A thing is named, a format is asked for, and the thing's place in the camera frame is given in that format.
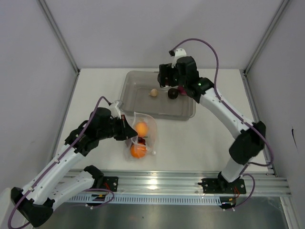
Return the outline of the clear zip top bag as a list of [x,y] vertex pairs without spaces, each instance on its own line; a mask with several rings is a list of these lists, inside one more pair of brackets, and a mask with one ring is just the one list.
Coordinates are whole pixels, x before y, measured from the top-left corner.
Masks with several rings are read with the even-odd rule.
[[142,160],[156,155],[157,123],[148,115],[133,113],[132,128],[137,136],[125,141],[124,156],[127,160]]

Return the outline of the red grape bunch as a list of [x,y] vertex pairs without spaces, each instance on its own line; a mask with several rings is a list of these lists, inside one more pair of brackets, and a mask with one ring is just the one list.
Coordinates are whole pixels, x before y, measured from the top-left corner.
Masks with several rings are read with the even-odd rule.
[[138,137],[137,143],[142,144],[142,145],[146,145],[146,139],[144,137]]

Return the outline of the yellow pink peach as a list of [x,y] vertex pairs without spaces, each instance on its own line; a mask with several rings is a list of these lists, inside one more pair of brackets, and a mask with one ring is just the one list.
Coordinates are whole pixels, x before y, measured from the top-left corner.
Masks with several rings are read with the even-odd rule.
[[146,137],[149,131],[149,127],[146,122],[138,122],[134,126],[138,137]]

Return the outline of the orange fruit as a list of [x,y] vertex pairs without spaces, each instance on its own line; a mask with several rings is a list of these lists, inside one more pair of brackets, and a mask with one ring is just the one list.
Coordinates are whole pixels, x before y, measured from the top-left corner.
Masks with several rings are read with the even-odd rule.
[[132,145],[130,148],[131,156],[137,159],[146,156],[146,152],[147,152],[146,146],[143,144]]

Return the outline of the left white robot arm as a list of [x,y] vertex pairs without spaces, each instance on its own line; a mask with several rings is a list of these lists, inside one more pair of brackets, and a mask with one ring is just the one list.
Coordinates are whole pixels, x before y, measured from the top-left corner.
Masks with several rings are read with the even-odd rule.
[[82,161],[99,142],[114,138],[125,141],[137,136],[125,116],[118,111],[98,107],[89,120],[71,131],[53,160],[24,187],[11,189],[13,213],[18,211],[28,224],[39,227],[53,212],[71,197],[83,191],[100,191],[113,194],[106,188],[104,174],[95,166],[87,166],[72,180],[59,182],[69,170]]

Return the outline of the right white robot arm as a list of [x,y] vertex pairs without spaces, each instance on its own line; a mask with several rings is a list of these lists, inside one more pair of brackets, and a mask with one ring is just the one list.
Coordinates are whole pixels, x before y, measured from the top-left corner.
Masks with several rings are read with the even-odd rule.
[[234,142],[229,148],[230,159],[219,173],[217,181],[222,192],[229,192],[252,159],[264,149],[265,124],[246,120],[231,108],[216,93],[215,84],[199,75],[191,56],[180,57],[175,64],[161,64],[157,80],[161,87],[181,86],[187,96],[212,112],[231,133]]

